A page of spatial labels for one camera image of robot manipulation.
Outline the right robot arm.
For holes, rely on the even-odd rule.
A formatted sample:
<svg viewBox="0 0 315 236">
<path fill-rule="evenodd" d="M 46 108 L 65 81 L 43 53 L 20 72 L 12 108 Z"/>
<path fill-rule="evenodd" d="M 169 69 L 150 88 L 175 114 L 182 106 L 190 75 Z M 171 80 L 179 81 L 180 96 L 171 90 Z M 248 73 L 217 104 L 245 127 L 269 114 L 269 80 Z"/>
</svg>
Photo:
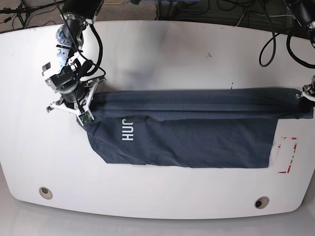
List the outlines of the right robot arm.
<svg viewBox="0 0 315 236">
<path fill-rule="evenodd" d="M 63 25 L 56 33 L 57 40 L 57 71 L 45 82 L 60 99 L 52 102 L 47 111 L 60 109 L 73 113 L 85 123 L 94 119 L 90 104 L 98 84 L 105 79 L 106 72 L 100 64 L 103 57 L 103 44 L 94 27 L 96 17 L 102 6 L 102 0 L 67 0 L 58 11 L 63 19 Z M 83 57 L 83 31 L 90 27 L 98 47 L 96 62 Z"/>
</svg>

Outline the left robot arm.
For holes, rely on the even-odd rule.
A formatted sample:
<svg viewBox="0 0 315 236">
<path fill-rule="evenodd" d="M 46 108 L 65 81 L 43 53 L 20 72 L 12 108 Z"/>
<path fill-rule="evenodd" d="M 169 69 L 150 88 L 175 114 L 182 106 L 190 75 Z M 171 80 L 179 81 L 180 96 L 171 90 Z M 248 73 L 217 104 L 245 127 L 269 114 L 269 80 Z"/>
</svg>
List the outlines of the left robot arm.
<svg viewBox="0 0 315 236">
<path fill-rule="evenodd" d="M 263 5 L 262 1 L 259 0 L 257 3 L 260 4 L 260 6 L 262 7 L 264 15 L 266 16 L 269 22 L 271 33 L 272 33 L 271 39 L 267 41 L 267 43 L 263 46 L 263 48 L 260 51 L 259 59 L 258 59 L 259 65 L 261 67 L 267 67 L 272 63 L 276 54 L 276 45 L 277 45 L 276 37 L 286 32 L 287 33 L 286 49 L 290 57 L 301 66 L 308 69 L 314 69 L 315 68 L 314 64 L 310 64 L 298 58 L 294 54 L 291 48 L 291 39 L 295 31 L 305 30 L 309 36 L 311 45 L 313 47 L 315 46 L 315 2 L 313 0 L 286 0 L 285 1 L 286 7 L 292 13 L 293 18 L 295 19 L 296 23 L 293 23 L 292 26 L 286 29 L 283 29 L 278 33 L 275 32 L 275 28 L 272 23 L 271 16 L 267 13 L 266 7 Z M 272 50 L 271 58 L 266 64 L 263 64 L 261 61 L 262 54 L 269 43 L 273 43 L 273 50 Z"/>
</svg>

